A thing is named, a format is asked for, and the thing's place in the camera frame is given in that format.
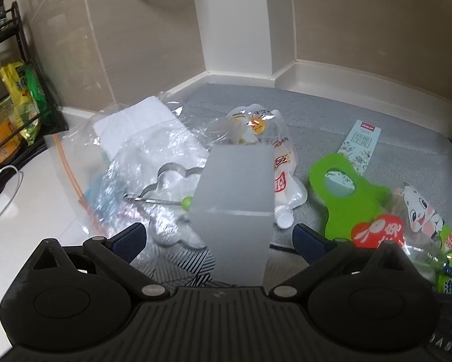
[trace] oval hole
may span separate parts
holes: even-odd
[[[344,172],[336,169],[330,169],[325,174],[325,186],[335,197],[348,197],[355,193],[355,184],[353,180]]]

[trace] silver screw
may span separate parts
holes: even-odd
[[[273,293],[281,298],[291,298],[297,294],[297,289],[292,286],[278,286],[273,289]]]
[[[147,295],[148,297],[158,297],[164,293],[165,288],[160,284],[148,284],[147,286],[142,287],[142,294]]]

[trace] gray fabric surface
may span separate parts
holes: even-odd
[[[311,165],[337,152],[357,119],[378,126],[382,129],[380,139],[364,177],[391,189],[409,182],[452,228],[452,143],[441,134],[362,107],[263,87],[207,84],[185,100],[183,113],[224,117],[233,108],[251,103],[281,112],[298,152],[295,175],[305,183]],[[328,210],[308,184],[307,189],[307,202],[294,211],[295,223],[322,232]],[[291,229],[276,229],[273,242],[292,246],[291,235]]]

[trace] green knob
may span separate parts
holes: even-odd
[[[189,211],[189,208],[191,207],[191,204],[193,203],[193,198],[191,196],[184,197],[184,200],[182,201],[182,208],[184,211]]]

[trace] white baseboard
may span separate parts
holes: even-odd
[[[367,72],[321,62],[291,62],[273,75],[202,72],[167,91],[169,100],[187,99],[204,84],[278,88],[375,110],[415,123],[452,139],[452,101]],[[70,127],[94,113],[62,109]]]

